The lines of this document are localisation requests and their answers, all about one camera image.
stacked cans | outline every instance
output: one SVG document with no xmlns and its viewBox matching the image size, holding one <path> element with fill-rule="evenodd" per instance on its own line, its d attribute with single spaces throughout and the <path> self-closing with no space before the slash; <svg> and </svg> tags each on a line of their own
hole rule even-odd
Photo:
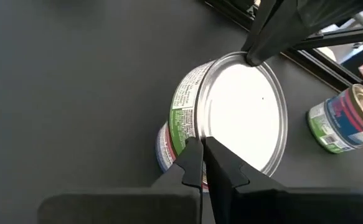
<svg viewBox="0 0 363 224">
<path fill-rule="evenodd" d="M 310 109 L 308 124 L 329 152 L 363 147 L 363 85 L 355 84 Z"/>
<path fill-rule="evenodd" d="M 266 63 L 249 66 L 246 54 L 224 55 L 182 79 L 156 141 L 164 172 L 182 153 L 187 138 L 209 136 L 263 174 L 275 172 L 286 144 L 285 97 L 271 68 Z M 208 192 L 205 164 L 202 172 L 202 190 Z"/>
</svg>

dark gray surface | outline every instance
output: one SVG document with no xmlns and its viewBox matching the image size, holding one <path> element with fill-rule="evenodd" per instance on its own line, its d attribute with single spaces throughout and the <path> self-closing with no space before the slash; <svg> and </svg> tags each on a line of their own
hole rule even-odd
<svg viewBox="0 0 363 224">
<path fill-rule="evenodd" d="M 34 223 L 41 200 L 67 189 L 152 184 L 178 82 L 245 35 L 194 0 L 0 0 L 0 223 Z M 284 58 L 270 65 L 289 114 L 274 178 L 363 185 L 363 151 L 328 154 L 304 122 L 335 92 Z"/>
</svg>

